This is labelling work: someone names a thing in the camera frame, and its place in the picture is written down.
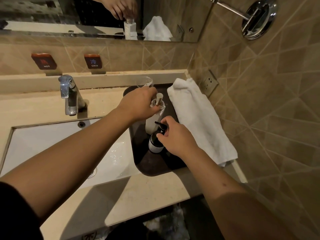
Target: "chrome faucet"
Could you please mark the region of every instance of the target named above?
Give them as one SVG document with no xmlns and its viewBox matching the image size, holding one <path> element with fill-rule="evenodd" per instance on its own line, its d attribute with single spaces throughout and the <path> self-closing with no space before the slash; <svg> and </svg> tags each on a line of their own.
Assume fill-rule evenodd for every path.
<svg viewBox="0 0 320 240">
<path fill-rule="evenodd" d="M 66 115 L 74 116 L 79 112 L 79 109 L 86 107 L 86 103 L 72 76 L 62 75 L 58 80 L 60 82 L 61 98 L 66 100 Z"/>
</svg>

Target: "hand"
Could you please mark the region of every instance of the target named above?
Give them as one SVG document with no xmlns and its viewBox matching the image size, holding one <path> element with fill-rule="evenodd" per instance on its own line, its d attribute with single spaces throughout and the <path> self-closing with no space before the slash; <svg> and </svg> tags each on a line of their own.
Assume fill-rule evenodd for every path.
<svg viewBox="0 0 320 240">
<path fill-rule="evenodd" d="M 123 0 L 99 0 L 108 9 L 115 19 L 123 20 L 127 16 L 128 5 Z"/>
<path fill-rule="evenodd" d="M 152 97 L 156 94 L 155 87 L 136 88 L 122 98 L 117 108 L 129 113 L 132 122 L 146 120 L 160 110 L 160 106 L 150 107 Z"/>
<path fill-rule="evenodd" d="M 136 0 L 124 0 L 124 2 L 127 4 L 128 6 L 128 17 L 127 18 L 137 18 L 137 14 L 138 14 L 138 4 Z"/>
<path fill-rule="evenodd" d="M 169 128 L 164 135 L 158 133 L 157 137 L 170 153 L 184 159 L 190 152 L 199 149 L 191 132 L 173 117 L 164 117 L 161 123 L 166 123 Z"/>
</svg>

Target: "countertop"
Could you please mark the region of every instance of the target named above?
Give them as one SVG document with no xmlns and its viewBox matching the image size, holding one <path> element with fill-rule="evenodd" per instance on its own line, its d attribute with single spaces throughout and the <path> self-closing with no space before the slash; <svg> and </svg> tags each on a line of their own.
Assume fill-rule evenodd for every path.
<svg viewBox="0 0 320 240">
<path fill-rule="evenodd" d="M 119 104 L 125 89 L 81 90 L 82 97 L 89 102 L 87 117 L 108 114 Z M 0 95 L 0 109 L 1 154 L 11 127 L 76 119 L 64 114 L 64 100 L 60 92 Z M 232 167 L 226 170 L 238 180 Z M 188 168 L 156 177 L 137 174 L 76 191 L 46 220 L 41 231 L 45 240 L 69 239 L 199 194 L 201 190 Z"/>
</svg>

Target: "power socket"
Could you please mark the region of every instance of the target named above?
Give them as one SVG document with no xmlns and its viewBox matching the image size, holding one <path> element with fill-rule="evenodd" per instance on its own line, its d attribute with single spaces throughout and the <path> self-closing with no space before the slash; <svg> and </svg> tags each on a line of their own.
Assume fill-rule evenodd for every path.
<svg viewBox="0 0 320 240">
<path fill-rule="evenodd" d="M 218 86 L 219 82 L 216 77 L 209 69 L 205 72 L 202 77 L 202 81 L 199 84 L 200 90 L 207 96 L 210 97 L 214 89 Z"/>
</svg>

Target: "dark tray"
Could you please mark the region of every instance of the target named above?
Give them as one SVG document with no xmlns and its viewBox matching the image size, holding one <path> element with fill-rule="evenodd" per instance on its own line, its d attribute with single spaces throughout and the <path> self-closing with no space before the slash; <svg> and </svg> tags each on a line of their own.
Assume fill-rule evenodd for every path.
<svg viewBox="0 0 320 240">
<path fill-rule="evenodd" d="M 162 118 L 170 115 L 178 121 L 176 112 L 167 93 L 167 88 L 170 86 L 172 86 L 172 83 L 154 85 L 158 92 L 163 94 L 165 110 Z M 127 88 L 123 96 L 136 88 L 136 86 Z M 136 122 L 129 127 L 134 164 L 138 170 L 146 176 L 157 176 L 186 167 L 185 163 L 179 157 L 172 155 L 166 148 L 164 148 L 161 153 L 152 153 L 149 150 L 148 143 L 150 136 L 146 133 L 145 125 L 146 121 L 144 120 Z"/>
</svg>

